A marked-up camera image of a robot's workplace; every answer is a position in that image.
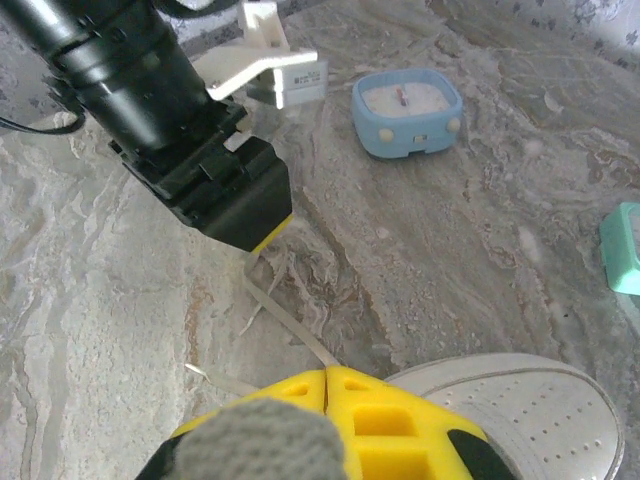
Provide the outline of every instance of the gray marble surface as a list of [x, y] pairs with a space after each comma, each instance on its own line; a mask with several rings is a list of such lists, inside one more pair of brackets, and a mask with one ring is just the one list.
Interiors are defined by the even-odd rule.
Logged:
[[[326, 101], [247, 105], [288, 162], [295, 223], [256, 276], [345, 364], [378, 377], [517, 351], [570, 363], [627, 425], [640, 476], [640, 301], [608, 290], [597, 227], [640, 201], [637, 76], [482, 5], [330, 1], [286, 21], [330, 60]], [[369, 158], [362, 75], [434, 67], [458, 87], [458, 145]], [[243, 255], [182, 227], [90, 124], [0, 139], [0, 478], [130, 478], [180, 422], [230, 398], [185, 362], [258, 386], [317, 366], [254, 307]]]

